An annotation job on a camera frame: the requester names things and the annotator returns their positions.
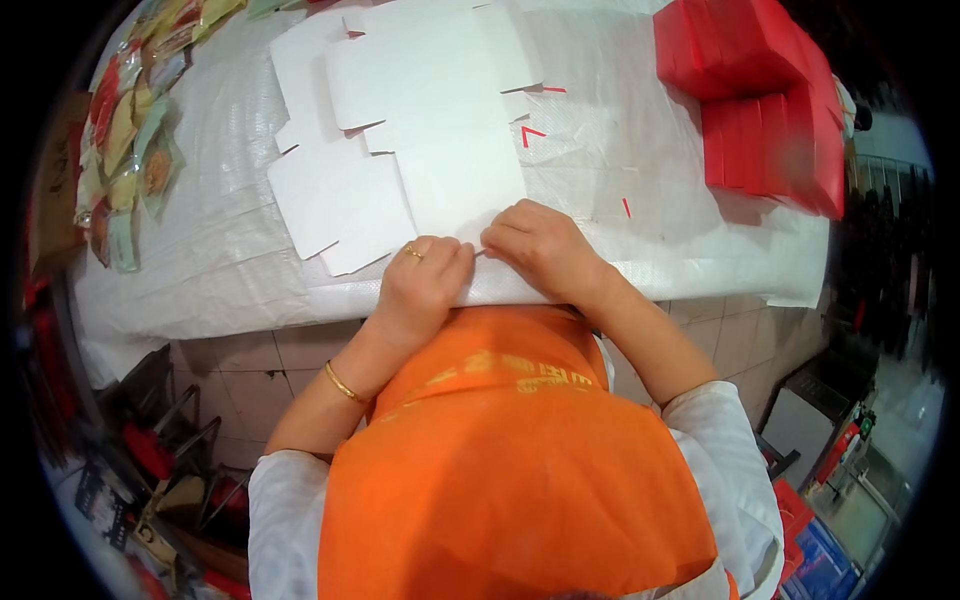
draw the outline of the white woven plastic sheet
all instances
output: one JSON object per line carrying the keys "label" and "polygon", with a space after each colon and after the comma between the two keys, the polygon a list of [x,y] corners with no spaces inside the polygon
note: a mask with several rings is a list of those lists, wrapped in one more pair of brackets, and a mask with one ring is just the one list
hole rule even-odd
{"label": "white woven plastic sheet", "polygon": [[[571,215],[652,300],[757,293],[815,305],[828,222],[783,208],[759,226],[721,216],[703,183],[699,106],[656,77],[649,14],[664,3],[518,4],[544,85],[566,90],[529,94],[529,118],[512,125],[529,197]],[[268,44],[304,11],[245,17],[195,49],[171,91],[186,166],[159,224],[138,211],[140,272],[105,270],[88,252],[72,273],[74,326],[96,387],[167,339],[363,317],[376,304],[387,260],[340,277],[319,258],[301,261],[266,178],[287,121]],[[521,127],[546,137],[524,148]],[[751,213],[747,201],[728,202]],[[478,258],[467,304],[539,301],[503,263]]]}

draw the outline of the gold ring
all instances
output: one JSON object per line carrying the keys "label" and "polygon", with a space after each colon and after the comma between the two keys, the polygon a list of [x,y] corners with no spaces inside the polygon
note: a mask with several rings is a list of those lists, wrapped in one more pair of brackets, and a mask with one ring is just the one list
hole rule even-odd
{"label": "gold ring", "polygon": [[414,250],[414,247],[411,246],[410,244],[407,244],[406,246],[403,247],[403,253],[410,254],[411,256],[415,256],[416,258],[423,260],[423,254]]}

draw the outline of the white cardboard box blank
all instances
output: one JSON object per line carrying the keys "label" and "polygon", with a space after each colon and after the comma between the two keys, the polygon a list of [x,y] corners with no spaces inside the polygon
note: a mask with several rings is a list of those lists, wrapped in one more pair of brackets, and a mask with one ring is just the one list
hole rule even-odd
{"label": "white cardboard box blank", "polygon": [[507,125],[462,140],[396,153],[420,233],[449,235],[480,248],[480,232],[526,195]]}
{"label": "white cardboard box blank", "polygon": [[416,237],[392,155],[341,157],[300,146],[271,165],[267,177],[300,258],[358,232],[370,242],[370,252],[385,249],[366,262],[335,252],[337,264],[328,265],[332,275],[356,271]]}
{"label": "white cardboard box blank", "polygon": [[270,43],[270,57],[290,120],[276,133],[281,152],[309,140],[343,137],[330,103],[324,54],[347,39],[345,18],[358,18],[370,0],[342,0],[287,30]]}
{"label": "white cardboard box blank", "polygon": [[396,152],[421,234],[478,244],[526,195],[507,127],[528,112],[526,98],[500,93],[542,81],[521,21],[500,3],[395,0],[365,11],[366,34],[326,55],[337,125],[378,123],[364,131],[368,149]]}

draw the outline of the cardboard box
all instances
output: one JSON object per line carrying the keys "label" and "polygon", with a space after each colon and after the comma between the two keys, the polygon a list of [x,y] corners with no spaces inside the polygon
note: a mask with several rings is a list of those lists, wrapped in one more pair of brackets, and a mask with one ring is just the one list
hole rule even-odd
{"label": "cardboard box", "polygon": [[30,278],[65,269],[84,247],[83,230],[73,223],[80,177],[80,138],[90,105],[88,92],[60,102],[37,165],[28,212]]}

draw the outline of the orange apron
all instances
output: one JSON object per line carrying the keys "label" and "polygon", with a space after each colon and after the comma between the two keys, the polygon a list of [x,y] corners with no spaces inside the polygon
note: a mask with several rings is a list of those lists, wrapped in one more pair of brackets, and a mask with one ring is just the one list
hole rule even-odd
{"label": "orange apron", "polygon": [[683,455],[607,389],[562,309],[457,311],[337,449],[318,596],[616,597],[707,571],[716,544]]}

